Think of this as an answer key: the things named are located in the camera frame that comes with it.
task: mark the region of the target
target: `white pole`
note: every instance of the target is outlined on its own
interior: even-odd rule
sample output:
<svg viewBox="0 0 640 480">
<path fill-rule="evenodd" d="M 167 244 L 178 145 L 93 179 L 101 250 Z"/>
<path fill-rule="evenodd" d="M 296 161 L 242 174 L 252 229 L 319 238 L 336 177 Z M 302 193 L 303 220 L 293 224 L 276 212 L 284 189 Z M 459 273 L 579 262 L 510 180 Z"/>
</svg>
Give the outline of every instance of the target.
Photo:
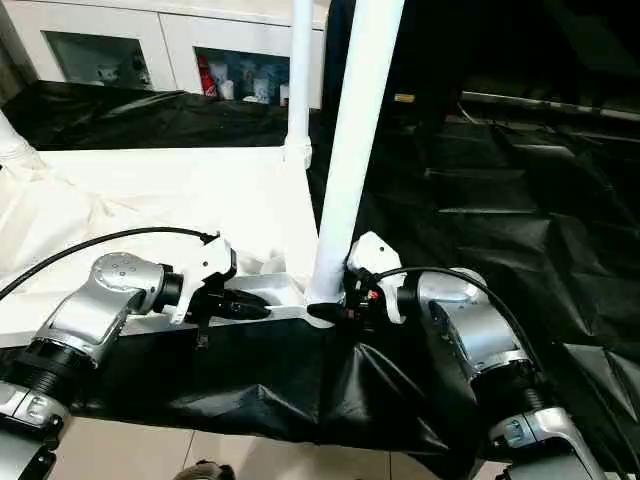
<svg viewBox="0 0 640 480">
<path fill-rule="evenodd" d="M 289 131 L 285 144 L 291 149 L 309 148 L 309 80 L 313 0 L 294 0 L 289 72 Z"/>
<path fill-rule="evenodd" d="M 358 0 L 308 303 L 342 299 L 342 277 L 404 0 Z"/>
</svg>

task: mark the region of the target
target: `black tarp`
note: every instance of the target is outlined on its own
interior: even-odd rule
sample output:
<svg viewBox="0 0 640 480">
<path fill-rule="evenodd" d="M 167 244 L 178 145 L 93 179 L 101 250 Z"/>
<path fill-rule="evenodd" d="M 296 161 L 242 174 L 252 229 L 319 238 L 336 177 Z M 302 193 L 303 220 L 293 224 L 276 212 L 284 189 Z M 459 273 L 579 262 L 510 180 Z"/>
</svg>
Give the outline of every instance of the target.
<svg viewBox="0 0 640 480">
<path fill-rule="evenodd" d="M 54 83 L 35 84 L 4 112 L 41 150 L 279 145 L 286 133 L 279 108 Z M 571 359 L 640 451 L 638 145 L 486 125 L 423 138 L 399 125 L 377 133 L 356 235 L 376 231 L 404 265 L 484 275 L 593 448 L 628 457 Z M 331 130 L 312 118 L 316 215 Z M 416 322 L 234 325 L 214 329 L 208 350 L 194 345 L 193 332 L 122 338 L 75 413 L 403 451 L 444 478 L 471 468 L 482 419 Z"/>
</svg>

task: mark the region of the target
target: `red package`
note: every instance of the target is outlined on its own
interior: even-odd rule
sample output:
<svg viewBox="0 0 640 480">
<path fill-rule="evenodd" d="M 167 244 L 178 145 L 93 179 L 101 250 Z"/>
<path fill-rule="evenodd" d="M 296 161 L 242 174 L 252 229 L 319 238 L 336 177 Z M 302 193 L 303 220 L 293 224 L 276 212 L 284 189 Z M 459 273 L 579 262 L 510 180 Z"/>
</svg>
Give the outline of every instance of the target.
<svg viewBox="0 0 640 480">
<path fill-rule="evenodd" d="M 207 59 L 200 55 L 198 57 L 198 70 L 200 70 L 200 82 L 202 83 L 202 91 L 205 96 L 218 98 L 218 87 L 216 81 L 213 79 L 213 75 L 209 71 L 209 62 Z"/>
</svg>

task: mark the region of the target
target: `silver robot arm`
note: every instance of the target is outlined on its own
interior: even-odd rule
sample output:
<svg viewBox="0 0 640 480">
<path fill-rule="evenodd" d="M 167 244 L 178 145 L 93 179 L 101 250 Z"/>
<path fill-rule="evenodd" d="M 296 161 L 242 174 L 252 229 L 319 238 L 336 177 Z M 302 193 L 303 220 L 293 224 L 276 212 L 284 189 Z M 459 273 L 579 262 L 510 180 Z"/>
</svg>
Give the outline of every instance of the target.
<svg viewBox="0 0 640 480">
<path fill-rule="evenodd" d="M 181 322 L 201 287 L 208 294 L 222 291 L 236 272 L 235 258 L 223 239 L 205 245 L 195 267 L 180 274 L 128 253 L 100 257 L 85 284 L 60 303 L 0 381 L 0 480 L 48 477 L 73 398 L 129 315 L 173 306 Z"/>
<path fill-rule="evenodd" d="M 458 269 L 485 283 L 469 270 Z M 539 391 L 536 365 L 506 319 L 479 288 L 440 273 L 418 278 L 416 297 L 424 315 L 436 309 L 446 317 L 448 336 L 466 363 L 471 388 L 491 419 L 489 440 L 507 454 L 528 451 L 535 459 L 514 463 L 505 478 L 529 480 L 605 480 L 606 476 L 567 411 Z M 536 455 L 550 442 L 564 442 L 564 453 Z"/>
<path fill-rule="evenodd" d="M 371 311 L 377 308 L 372 304 L 383 303 L 393 323 L 421 315 L 423 324 L 440 330 L 462 360 L 480 411 L 491 425 L 488 440 L 514 459 L 502 478 L 605 480 L 569 414 L 541 388 L 539 366 L 487 294 L 446 271 L 417 277 L 372 275 L 400 266 L 398 254 L 382 239 L 372 232 L 363 235 L 347 260 L 348 269 L 359 278 L 354 298 L 347 298 L 355 310 L 341 313 L 342 321 L 363 315 L 358 312 L 361 306 Z M 452 270 L 486 285 L 476 272 Z M 380 294 L 384 299 L 378 302 Z M 334 313 L 326 306 L 310 311 Z"/>
</svg>

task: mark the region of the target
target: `white tile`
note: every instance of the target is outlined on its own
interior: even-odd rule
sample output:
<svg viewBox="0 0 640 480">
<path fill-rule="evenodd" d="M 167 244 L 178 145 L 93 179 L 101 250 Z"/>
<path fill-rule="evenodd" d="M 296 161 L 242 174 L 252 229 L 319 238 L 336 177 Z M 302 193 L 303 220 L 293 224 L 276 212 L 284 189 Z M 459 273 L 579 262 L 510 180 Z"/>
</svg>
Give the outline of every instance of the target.
<svg viewBox="0 0 640 480">
<path fill-rule="evenodd" d="M 507 468 L 506 463 L 485 462 L 476 475 L 475 480 L 495 480 L 495 478 L 500 475 L 505 468 Z"/>
<path fill-rule="evenodd" d="M 171 480 L 191 430 L 74 419 L 56 454 L 51 480 Z"/>
<path fill-rule="evenodd" d="M 485 462 L 474 480 L 495 480 L 506 465 Z M 393 480 L 438 480 L 424 465 L 404 453 L 391 453 L 391 478 Z"/>
<path fill-rule="evenodd" d="M 391 453 L 391 478 L 393 480 L 438 480 L 427 467 L 404 453 Z"/>
<path fill-rule="evenodd" d="M 186 466 L 231 465 L 238 480 L 389 480 L 387 452 L 196 432 Z"/>
</svg>

